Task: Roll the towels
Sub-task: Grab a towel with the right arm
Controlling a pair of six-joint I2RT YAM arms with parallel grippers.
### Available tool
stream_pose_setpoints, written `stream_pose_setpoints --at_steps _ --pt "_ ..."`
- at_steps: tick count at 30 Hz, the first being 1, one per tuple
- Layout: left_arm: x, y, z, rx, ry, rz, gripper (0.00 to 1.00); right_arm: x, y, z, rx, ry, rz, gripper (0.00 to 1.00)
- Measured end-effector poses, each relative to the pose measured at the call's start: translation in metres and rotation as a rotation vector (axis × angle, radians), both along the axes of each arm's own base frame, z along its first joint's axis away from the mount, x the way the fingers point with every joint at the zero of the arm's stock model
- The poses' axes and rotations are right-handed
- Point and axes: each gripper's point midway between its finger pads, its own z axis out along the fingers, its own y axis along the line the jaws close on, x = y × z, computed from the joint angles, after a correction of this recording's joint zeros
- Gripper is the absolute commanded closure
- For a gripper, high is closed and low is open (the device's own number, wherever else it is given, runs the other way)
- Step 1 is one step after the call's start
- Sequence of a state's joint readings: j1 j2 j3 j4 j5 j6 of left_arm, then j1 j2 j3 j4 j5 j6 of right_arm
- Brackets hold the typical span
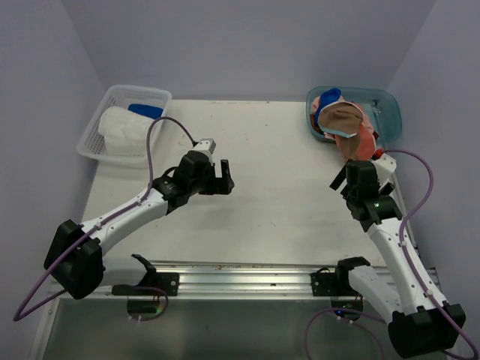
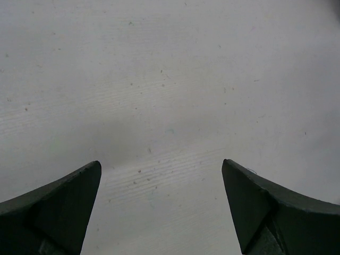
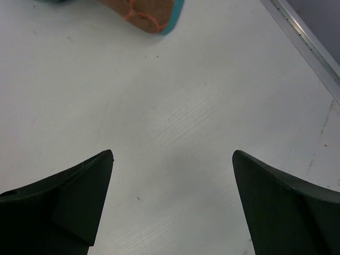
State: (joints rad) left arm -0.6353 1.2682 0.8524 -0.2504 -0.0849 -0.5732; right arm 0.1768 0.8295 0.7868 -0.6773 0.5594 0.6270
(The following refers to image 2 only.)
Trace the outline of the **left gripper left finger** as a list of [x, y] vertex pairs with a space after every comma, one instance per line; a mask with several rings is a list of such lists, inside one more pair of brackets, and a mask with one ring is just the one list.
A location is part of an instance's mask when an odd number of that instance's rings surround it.
[[1, 202], [1, 254], [80, 254], [101, 178], [92, 161]]

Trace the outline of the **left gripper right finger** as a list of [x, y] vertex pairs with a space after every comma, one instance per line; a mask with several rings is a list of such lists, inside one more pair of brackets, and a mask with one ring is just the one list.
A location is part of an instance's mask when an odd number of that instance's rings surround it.
[[242, 254], [339, 254], [339, 205], [226, 159], [222, 175]]

